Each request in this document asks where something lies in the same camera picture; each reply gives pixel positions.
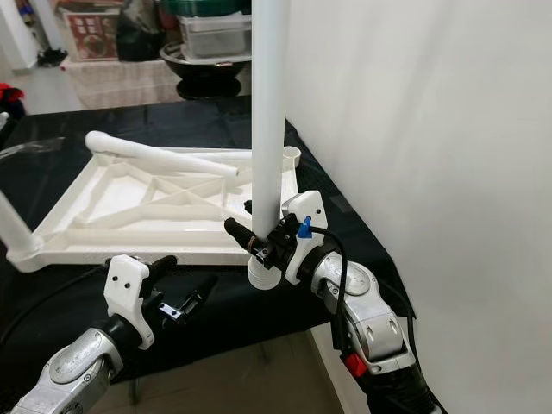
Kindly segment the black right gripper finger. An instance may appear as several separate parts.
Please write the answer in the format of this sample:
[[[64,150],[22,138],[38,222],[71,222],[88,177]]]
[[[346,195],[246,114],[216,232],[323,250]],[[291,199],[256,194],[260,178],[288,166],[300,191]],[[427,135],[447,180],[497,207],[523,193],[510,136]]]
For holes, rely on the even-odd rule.
[[[224,222],[225,232],[233,238],[234,241],[249,255],[256,257],[256,259],[265,259],[266,257],[266,242],[261,240],[248,226],[240,224],[236,218],[225,218]]]

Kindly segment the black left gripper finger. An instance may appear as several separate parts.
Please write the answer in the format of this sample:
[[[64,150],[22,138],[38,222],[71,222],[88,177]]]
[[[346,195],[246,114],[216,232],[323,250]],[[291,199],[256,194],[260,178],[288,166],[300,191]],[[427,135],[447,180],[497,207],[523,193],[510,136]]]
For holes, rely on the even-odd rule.
[[[204,306],[205,301],[210,298],[214,288],[216,288],[216,283],[202,283],[193,292],[190,292],[183,303],[183,318],[193,318],[198,309]]]
[[[178,265],[178,259],[174,255],[167,255],[153,261],[148,265],[147,292],[154,288]]]

